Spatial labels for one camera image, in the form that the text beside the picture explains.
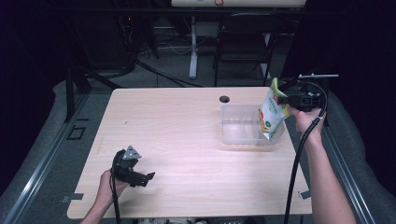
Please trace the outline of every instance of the table leg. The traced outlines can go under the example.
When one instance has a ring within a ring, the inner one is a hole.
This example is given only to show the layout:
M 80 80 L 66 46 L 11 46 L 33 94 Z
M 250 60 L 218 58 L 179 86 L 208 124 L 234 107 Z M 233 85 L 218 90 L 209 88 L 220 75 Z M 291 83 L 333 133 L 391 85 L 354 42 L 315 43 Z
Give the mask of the table leg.
M 195 33 L 195 17 L 191 18 L 191 63 L 190 63 L 190 78 L 197 78 L 197 39 Z

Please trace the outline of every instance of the small black object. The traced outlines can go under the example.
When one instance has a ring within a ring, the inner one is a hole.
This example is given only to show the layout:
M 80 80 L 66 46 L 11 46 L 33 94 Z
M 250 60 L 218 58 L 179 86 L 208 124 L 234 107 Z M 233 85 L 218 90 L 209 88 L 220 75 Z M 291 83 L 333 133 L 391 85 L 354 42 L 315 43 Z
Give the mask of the small black object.
M 230 102 L 230 97 L 228 97 L 228 96 L 220 96 L 220 101 L 222 103 L 227 104 L 228 102 Z
M 133 149 L 134 153 L 137 153 L 137 157 L 128 157 L 125 155 L 130 151 L 130 147 L 128 147 L 128 151 L 125 149 L 117 152 L 116 156 L 113 160 L 113 166 L 111 170 L 111 174 L 114 175 L 119 181 L 130 184 L 131 187 L 142 186 L 145 187 L 150 179 L 152 179 L 155 173 L 150 173 L 148 175 L 142 175 L 138 172 L 134 171 L 134 166 L 137 164 L 140 155 Z
M 326 102 L 324 93 L 328 92 L 329 77 L 338 77 L 338 75 L 299 76 L 288 80 L 279 87 L 287 97 L 278 97 L 277 103 L 290 105 L 304 112 L 322 108 Z

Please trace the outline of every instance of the metal rail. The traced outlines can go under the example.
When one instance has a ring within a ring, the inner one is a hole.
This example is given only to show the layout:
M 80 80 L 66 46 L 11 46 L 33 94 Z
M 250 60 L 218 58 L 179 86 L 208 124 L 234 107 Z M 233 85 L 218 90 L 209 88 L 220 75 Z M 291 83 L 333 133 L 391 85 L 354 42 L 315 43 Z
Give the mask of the metal rail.
M 349 199 L 352 202 L 353 206 L 355 207 L 355 212 L 359 217 L 359 220 L 361 221 L 361 223 L 375 224 L 375 220 L 370 213 L 370 210 L 367 207 L 363 196 L 361 195 L 361 191 L 359 190 L 359 187 L 356 184 L 352 173 L 350 173 L 349 168 L 347 167 L 346 161 L 344 160 L 340 148 L 335 142 L 335 138 L 332 135 L 331 128 L 329 126 L 324 127 L 323 133 L 330 144 L 330 148 L 328 150 L 329 157 L 332 158 L 332 161 L 334 162 L 335 168 L 338 171 L 341 177 L 341 181 L 343 182 L 346 189 L 346 193 L 349 196 Z
M 80 113 L 82 107 L 88 100 L 89 95 L 82 94 L 76 103 L 76 113 L 71 118 L 71 121 L 65 123 L 61 130 L 58 132 L 55 141 L 53 142 L 49 152 L 43 157 L 41 162 L 35 168 L 35 172 L 30 177 L 28 183 L 24 187 L 20 197 L 15 202 L 5 220 L 5 224 L 21 223 L 24 215 L 29 209 L 30 204 L 35 198 L 41 185 L 43 184 L 47 174 L 50 172 L 52 164 L 55 162 L 57 155 L 61 150 L 62 143 L 67 134 L 73 128 L 73 123 Z

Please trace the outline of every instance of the human arm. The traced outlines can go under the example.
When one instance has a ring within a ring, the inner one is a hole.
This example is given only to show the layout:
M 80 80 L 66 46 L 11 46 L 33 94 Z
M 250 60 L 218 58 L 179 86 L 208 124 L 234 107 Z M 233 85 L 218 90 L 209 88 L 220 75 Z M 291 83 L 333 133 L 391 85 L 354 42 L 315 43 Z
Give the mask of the human arm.
M 296 118 L 297 132 L 303 135 L 318 116 L 319 109 L 305 113 L 290 107 L 289 112 Z M 321 141 L 323 121 L 324 117 L 308 135 L 304 145 L 311 177 L 313 219 L 320 224 L 356 223 L 347 196 L 332 170 Z
M 93 203 L 91 209 L 88 211 L 87 215 L 82 219 L 81 224 L 99 223 L 105 215 L 107 209 L 110 207 L 111 204 L 113 204 L 113 193 L 109 184 L 110 177 L 110 170 L 106 170 L 102 173 L 95 202 Z M 128 183 L 121 182 L 118 179 L 116 179 L 115 181 L 117 195 L 120 197 L 124 189 L 128 186 Z

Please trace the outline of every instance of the black cable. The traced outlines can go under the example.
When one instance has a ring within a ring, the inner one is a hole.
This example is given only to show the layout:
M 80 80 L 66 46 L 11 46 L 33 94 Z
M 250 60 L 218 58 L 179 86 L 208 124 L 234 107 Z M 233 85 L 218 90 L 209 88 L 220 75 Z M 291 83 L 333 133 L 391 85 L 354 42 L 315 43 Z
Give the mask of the black cable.
M 117 224 L 121 224 L 120 219 L 120 208 L 119 208 L 119 197 L 117 196 L 117 189 L 116 189 L 116 177 L 114 177 L 114 166 L 111 167 L 111 177 L 110 180 L 110 188 L 113 195 L 113 203 L 114 203 L 114 211 L 116 212 L 116 221 Z
M 109 75 L 101 75 L 101 77 L 105 77 L 107 79 L 112 79 L 112 78 L 124 77 L 124 76 L 128 75 L 129 73 L 134 71 L 134 65 L 135 65 L 134 58 L 131 58 L 130 63 L 123 70 L 119 71 L 118 73 L 109 74 Z
M 197 85 L 197 84 L 193 84 L 193 83 L 184 81 L 184 80 L 182 80 L 182 79 L 180 79 L 180 78 L 173 77 L 173 76 L 171 76 L 171 75 L 167 75 L 167 74 L 165 74 L 164 72 L 161 72 L 161 71 L 159 71 L 159 70 L 157 70 L 157 69 L 155 69 L 155 68 L 153 68 L 153 67 L 151 67 L 151 66 L 149 66 L 149 65 L 147 65 L 147 64 L 145 64 L 145 63 L 141 63 L 139 60 L 136 60 L 136 64 L 139 65 L 139 66 L 141 66 L 142 68 L 147 69 L 148 71 L 154 73 L 154 74 L 157 75 L 157 76 L 164 77 L 164 78 L 166 78 L 166 79 L 168 79 L 168 80 L 170 80 L 170 81 L 172 81 L 172 82 L 175 82 L 175 83 L 176 83 L 178 86 L 180 86 L 180 87 L 185 87 L 185 86 L 183 86 L 181 83 L 188 84 L 188 85 L 192 85 L 192 86 L 194 86 L 194 87 L 202 87 L 202 86 L 200 86 L 200 85 Z
M 308 127 L 308 129 L 305 131 L 301 141 L 300 141 L 300 145 L 298 146 L 297 152 L 296 152 L 296 156 L 294 158 L 294 163 L 293 163 L 293 167 L 291 170 L 291 177 L 290 177 L 290 184 L 289 184 L 289 192 L 288 192 L 288 200 L 286 203 L 286 211 L 285 211 L 285 217 L 284 217 L 284 224 L 289 223 L 289 216 L 290 216 L 290 206 L 291 206 L 291 197 L 293 194 L 293 189 L 294 189 L 294 182 L 295 182 L 295 178 L 297 175 L 297 168 L 298 168 L 298 164 L 300 162 L 300 158 L 301 158 L 301 154 L 303 152 L 303 148 L 304 148 L 304 144 L 306 139 L 308 138 L 308 135 L 312 132 L 312 130 L 314 130 L 314 128 L 317 126 L 317 124 L 320 122 L 320 120 L 322 119 L 324 113 L 327 110 L 327 94 L 326 91 L 323 90 L 319 85 L 312 83 L 312 82 L 304 82 L 305 84 L 310 84 L 310 85 L 314 85 L 317 88 L 319 88 L 323 95 L 324 95 L 324 106 L 323 108 L 321 108 L 318 116 L 312 121 L 311 125 Z

